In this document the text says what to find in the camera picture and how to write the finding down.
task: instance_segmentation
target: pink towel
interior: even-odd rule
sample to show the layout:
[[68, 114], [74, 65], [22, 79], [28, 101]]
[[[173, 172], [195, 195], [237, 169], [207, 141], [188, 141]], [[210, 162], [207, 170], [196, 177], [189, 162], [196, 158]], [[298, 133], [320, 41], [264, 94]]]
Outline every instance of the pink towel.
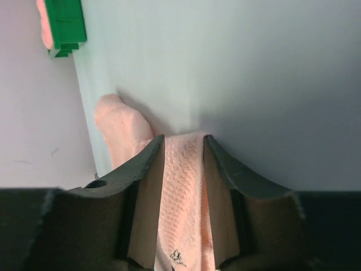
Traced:
[[54, 44], [54, 41], [52, 39], [50, 22], [49, 22], [49, 17], [47, 16], [45, 0], [36, 0], [36, 5], [40, 13], [41, 37], [43, 43], [47, 49], [51, 49]]
[[[95, 109], [95, 123], [116, 168], [153, 138], [149, 123], [115, 94]], [[156, 270], [215, 270], [209, 208], [202, 165], [205, 133], [165, 138]]]

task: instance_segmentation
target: white wall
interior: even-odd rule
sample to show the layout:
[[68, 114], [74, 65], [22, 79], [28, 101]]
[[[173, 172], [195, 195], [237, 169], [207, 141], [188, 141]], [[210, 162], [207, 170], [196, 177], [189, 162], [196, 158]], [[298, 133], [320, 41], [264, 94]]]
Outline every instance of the white wall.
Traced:
[[[207, 130], [279, 184], [361, 189], [360, 0], [83, 7], [89, 42], [75, 60], [89, 126], [98, 98], [118, 89], [158, 132]], [[90, 131], [97, 167], [108, 171]]]
[[40, 31], [35, 0], [0, 1], [0, 187], [94, 179], [73, 59], [49, 59]]

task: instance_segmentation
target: pink cloth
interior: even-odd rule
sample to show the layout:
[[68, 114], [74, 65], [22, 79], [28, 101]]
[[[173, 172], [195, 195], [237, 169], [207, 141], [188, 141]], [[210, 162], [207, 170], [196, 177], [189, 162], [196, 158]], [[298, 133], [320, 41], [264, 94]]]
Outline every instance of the pink cloth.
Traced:
[[45, 0], [36, 0], [36, 5], [40, 13], [40, 23], [41, 23], [41, 38], [47, 49], [51, 49], [54, 45], [52, 39], [51, 28], [49, 17], [47, 16], [47, 9], [45, 5]]
[[[115, 94], [103, 96], [95, 123], [116, 168], [153, 138], [149, 123]], [[214, 252], [202, 164], [205, 133], [165, 138], [165, 167], [156, 270], [214, 271]]]

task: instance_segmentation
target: hole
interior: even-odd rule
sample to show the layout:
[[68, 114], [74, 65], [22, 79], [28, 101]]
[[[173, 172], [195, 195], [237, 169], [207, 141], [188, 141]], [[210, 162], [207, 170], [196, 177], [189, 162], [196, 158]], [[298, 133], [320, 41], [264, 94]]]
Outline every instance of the hole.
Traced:
[[88, 184], [87, 186], [85, 186], [85, 188], [99, 188], [99, 187], [102, 187], [105, 185], [107, 185], [107, 181], [95, 180], [95, 181], [91, 182], [90, 184]]

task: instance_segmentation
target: green plastic piece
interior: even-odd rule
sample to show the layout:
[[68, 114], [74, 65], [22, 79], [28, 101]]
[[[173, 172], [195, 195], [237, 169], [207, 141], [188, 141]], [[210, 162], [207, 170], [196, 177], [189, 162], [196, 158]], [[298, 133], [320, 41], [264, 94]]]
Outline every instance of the green plastic piece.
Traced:
[[54, 41], [49, 56], [67, 57], [87, 40], [81, 1], [45, 0], [45, 5]]

